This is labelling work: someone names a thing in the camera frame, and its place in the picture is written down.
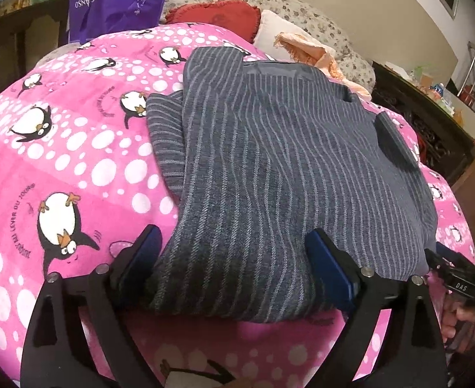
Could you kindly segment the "person right hand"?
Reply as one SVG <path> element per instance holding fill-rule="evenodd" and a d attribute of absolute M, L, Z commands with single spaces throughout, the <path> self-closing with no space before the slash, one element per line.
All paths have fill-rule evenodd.
<path fill-rule="evenodd" d="M 475 307 L 447 294 L 443 302 L 441 334 L 445 343 L 455 346 L 456 351 L 464 353 L 475 344 Z"/>

